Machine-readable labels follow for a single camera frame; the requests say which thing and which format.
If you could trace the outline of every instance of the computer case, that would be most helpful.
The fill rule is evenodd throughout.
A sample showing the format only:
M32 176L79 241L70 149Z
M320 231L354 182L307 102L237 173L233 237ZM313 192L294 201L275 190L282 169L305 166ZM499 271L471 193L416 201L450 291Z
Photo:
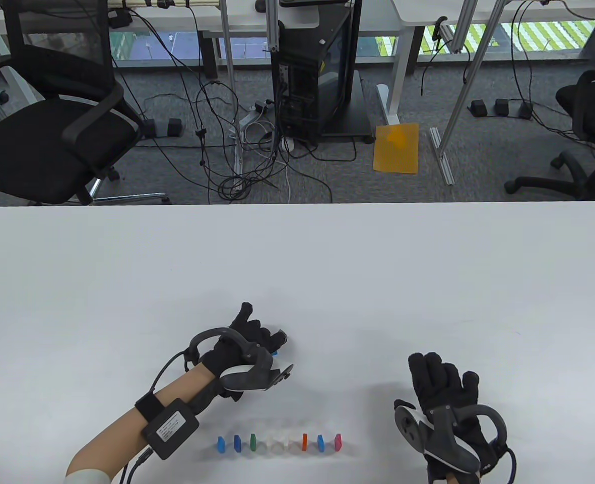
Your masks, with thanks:
M273 59L281 131L311 143L345 102L352 41L351 9L318 9L318 27L280 30L279 53Z

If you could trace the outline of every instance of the hand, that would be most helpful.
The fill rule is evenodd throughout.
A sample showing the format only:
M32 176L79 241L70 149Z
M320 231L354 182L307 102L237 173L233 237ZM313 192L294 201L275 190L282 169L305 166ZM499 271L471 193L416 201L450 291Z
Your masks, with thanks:
M474 372L463 373L461 378L458 370L448 362L442 362L436 353L413 353L409 358L410 371L414 391L419 399L420 409L433 423L433 415L429 412L438 406L450 405L455 408L474 405L479 399L479 375ZM477 417L463 420L454 429L454 435L466 442L479 456L481 461L481 475L486 474L497 465L497 452L488 443L481 431L481 424ZM430 479L445 479L452 472L448 466L425 456L428 461Z
M230 327L239 332L241 336L251 343L257 343L267 349L269 353L279 350L288 339L286 333L279 331L275 334L270 334L268 329L261 327L259 320L248 320L252 313L252 304L250 302L243 302L239 314L232 321ZM227 337L220 337L214 349L201 357L201 362L217 378L228 368L247 364L241 357L239 346Z

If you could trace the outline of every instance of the chair base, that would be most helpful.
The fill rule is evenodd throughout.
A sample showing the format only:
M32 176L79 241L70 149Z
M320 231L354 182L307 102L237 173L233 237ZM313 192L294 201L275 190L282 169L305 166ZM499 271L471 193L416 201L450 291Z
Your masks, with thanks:
M576 200L595 200L595 170L590 175L586 175L577 159L567 151L561 152L557 158L550 162L550 165L557 170L566 165L573 181L520 176L505 182L505 191L514 194L521 187L536 187L560 192L572 196Z
M115 168L111 168L107 173L107 178L111 182L115 182L116 180L120 180L120 175L118 174L118 171L115 170ZM80 203L81 205L118 205L120 203L158 199L161 200L161 203L164 205L171 205L171 201L168 197L168 194L164 192L99 198L96 196L96 194L100 190L103 181L103 179L97 178L94 181L92 188L88 192L86 190L83 190L80 193L78 193L78 195L76 195L76 197L78 198L78 203Z

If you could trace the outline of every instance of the black office chair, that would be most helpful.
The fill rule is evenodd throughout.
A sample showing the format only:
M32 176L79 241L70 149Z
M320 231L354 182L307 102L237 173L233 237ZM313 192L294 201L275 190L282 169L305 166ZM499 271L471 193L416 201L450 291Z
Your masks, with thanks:
M120 178L113 165L141 139L143 127L113 76L107 0L4 0L3 6L10 55L0 57L0 68L15 69L44 101L0 121L0 192L49 204L73 196L83 205L169 203L165 193L95 197L104 178Z
M583 140L595 144L595 69L581 74L577 84L557 91L557 102L573 118L573 132ZM573 181L521 176L505 182L505 191L513 194L521 187L538 187L570 195L577 200L595 200L595 170L586 175L577 159L564 151L550 162L553 168L563 165L569 169Z

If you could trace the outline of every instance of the chair wheel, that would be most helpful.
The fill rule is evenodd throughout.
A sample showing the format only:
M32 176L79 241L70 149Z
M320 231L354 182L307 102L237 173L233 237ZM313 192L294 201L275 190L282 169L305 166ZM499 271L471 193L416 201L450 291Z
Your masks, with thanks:
M505 182L503 184L503 187L505 188L505 191L507 191L507 193L509 193L510 195L516 193L516 191L518 191L519 189L519 186L516 184L514 180Z
M120 180L120 173L112 168L109 170L109 173L107 173L107 178L109 178L110 182L117 182Z
M564 160L558 156L550 162L550 166L559 170L562 166L564 166Z

